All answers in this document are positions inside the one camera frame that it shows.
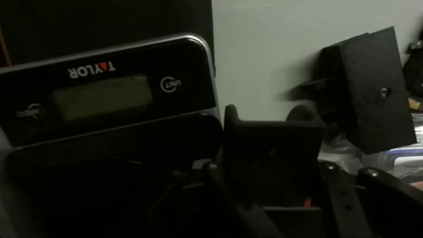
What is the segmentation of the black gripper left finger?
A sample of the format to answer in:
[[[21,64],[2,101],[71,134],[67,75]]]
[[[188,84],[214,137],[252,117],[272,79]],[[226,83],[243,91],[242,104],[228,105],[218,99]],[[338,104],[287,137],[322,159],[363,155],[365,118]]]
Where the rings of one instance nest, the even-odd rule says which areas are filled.
[[[158,198],[148,238],[285,238],[218,162],[186,171]]]

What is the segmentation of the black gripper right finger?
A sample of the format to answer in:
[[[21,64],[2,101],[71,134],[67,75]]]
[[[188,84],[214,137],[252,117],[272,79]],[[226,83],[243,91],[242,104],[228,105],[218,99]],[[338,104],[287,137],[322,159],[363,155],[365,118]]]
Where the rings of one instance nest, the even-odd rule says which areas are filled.
[[[330,238],[423,238],[423,191],[378,167],[349,174],[318,163],[321,204]]]

